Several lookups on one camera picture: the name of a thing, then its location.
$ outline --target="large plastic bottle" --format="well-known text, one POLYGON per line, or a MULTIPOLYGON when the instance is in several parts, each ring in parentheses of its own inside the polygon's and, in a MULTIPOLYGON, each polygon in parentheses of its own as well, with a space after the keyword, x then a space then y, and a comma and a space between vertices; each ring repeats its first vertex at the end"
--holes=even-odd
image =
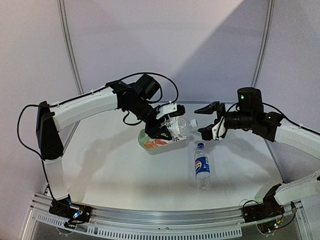
POLYGON ((194 153, 195 183, 198 189, 208 190, 211 187, 210 168, 205 145, 200 142, 194 153))
POLYGON ((170 131, 172 140, 151 138, 145 133, 145 130, 142 129, 138 136, 138 142, 140 146, 149 151, 152 149, 158 149, 168 144, 185 140, 190 136, 192 129, 198 126, 198 123, 195 119, 188 121, 182 116, 176 116, 167 119, 164 122, 164 125, 170 131))

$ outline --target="white table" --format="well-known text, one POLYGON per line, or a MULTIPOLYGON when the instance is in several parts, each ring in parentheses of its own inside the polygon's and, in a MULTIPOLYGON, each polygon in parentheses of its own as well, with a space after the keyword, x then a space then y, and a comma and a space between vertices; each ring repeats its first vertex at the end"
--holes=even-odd
MULTIPOLYGON (((200 127, 215 115, 194 114, 205 104, 185 104, 188 119, 200 127)), ((212 188, 196 189, 195 130, 189 140, 145 151, 138 144, 144 124, 127 126, 121 110, 84 119, 63 156, 66 184, 74 202, 131 210, 188 211, 240 206, 257 199, 275 184, 280 173, 265 141, 251 132, 229 130, 221 141, 204 142, 210 151, 212 188)), ((135 122, 131 114, 127 122, 135 122)))

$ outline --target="blue label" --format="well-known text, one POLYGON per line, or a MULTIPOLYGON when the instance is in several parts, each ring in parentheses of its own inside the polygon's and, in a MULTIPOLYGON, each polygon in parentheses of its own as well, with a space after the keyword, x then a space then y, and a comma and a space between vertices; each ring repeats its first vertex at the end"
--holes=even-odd
POLYGON ((209 161, 206 156, 198 157, 195 160, 195 174, 197 175, 198 173, 201 173, 201 172, 210 173, 209 161))

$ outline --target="robotic arm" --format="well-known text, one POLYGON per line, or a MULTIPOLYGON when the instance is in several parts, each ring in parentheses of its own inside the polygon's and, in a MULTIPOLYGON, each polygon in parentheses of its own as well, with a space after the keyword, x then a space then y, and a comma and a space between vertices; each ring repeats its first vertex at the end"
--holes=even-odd
MULTIPOLYGON (((217 115, 213 124, 198 130, 203 140, 220 140, 228 129, 252 130, 266 140, 290 145, 320 159, 320 135, 317 132, 290 121, 283 113, 265 113, 259 89, 240 88, 237 94, 238 103, 227 111, 225 104, 218 101, 195 111, 196 114, 216 112, 217 115)), ((267 206, 269 214, 292 201, 316 194, 320 194, 320 170, 296 181, 273 186, 263 198, 263 205, 267 206)))
POLYGON ((71 202, 62 167, 64 147, 58 132, 72 123, 95 114, 121 109, 130 111, 138 120, 144 122, 145 133, 149 137, 170 141, 172 135, 163 122, 170 119, 169 117, 183 115, 185 108, 183 105, 171 102, 156 109, 153 108, 149 103, 154 102, 148 99, 151 99, 159 89, 161 90, 159 83, 151 76, 144 74, 137 82, 130 84, 117 80, 63 102, 40 103, 36 136, 50 192, 54 199, 50 213, 66 218, 72 216, 77 218, 86 209, 86 213, 89 213, 87 215, 90 215, 90 207, 71 202))

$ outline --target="pepsi logo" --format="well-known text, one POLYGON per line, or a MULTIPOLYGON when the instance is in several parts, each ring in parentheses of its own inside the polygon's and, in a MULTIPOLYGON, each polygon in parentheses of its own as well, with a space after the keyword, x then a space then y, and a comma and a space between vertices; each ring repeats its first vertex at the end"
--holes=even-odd
POLYGON ((196 173, 196 174, 197 174, 198 171, 201 169, 201 167, 202 167, 201 161, 199 161, 199 160, 195 161, 195 173, 196 173))

